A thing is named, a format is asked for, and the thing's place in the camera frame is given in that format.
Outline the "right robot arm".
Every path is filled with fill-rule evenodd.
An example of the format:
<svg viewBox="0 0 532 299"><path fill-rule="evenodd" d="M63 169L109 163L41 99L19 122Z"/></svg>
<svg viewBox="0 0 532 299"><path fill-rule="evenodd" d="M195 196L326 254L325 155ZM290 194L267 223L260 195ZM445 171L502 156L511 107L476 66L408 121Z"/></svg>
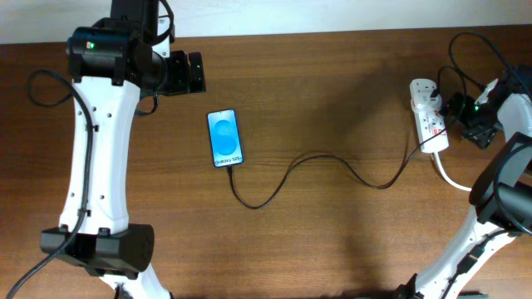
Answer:
<svg viewBox="0 0 532 299"><path fill-rule="evenodd" d="M492 81L477 99L461 93L442 101L437 84L410 84L421 152L438 154L448 145L445 118L457 121L463 136L485 148L499 132L505 146L488 164L469 194L464 224L428 268L394 292L395 298L461 298L462 289L501 248L531 233L531 187L520 181L531 173L531 69L520 65Z"/></svg>

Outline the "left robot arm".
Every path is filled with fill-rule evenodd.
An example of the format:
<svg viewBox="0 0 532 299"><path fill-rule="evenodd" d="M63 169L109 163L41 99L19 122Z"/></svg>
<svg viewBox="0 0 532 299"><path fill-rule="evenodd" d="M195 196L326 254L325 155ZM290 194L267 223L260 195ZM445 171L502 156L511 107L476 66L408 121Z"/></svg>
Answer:
<svg viewBox="0 0 532 299"><path fill-rule="evenodd" d="M171 51L174 14L161 0L114 1L111 14L78 27L66 53L75 101L68 195L59 223L42 232L48 259L84 268L119 298L168 298L152 267L155 233L126 205L131 125L139 102L205 89L198 52Z"/></svg>

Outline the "blue Galaxy smartphone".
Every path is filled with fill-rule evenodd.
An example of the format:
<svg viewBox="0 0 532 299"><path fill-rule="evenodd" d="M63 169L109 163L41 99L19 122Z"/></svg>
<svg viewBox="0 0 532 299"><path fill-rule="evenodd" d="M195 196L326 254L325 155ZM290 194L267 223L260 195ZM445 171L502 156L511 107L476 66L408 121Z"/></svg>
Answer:
<svg viewBox="0 0 532 299"><path fill-rule="evenodd" d="M244 162L238 121L234 110L221 110L207 115L209 137L216 168Z"/></svg>

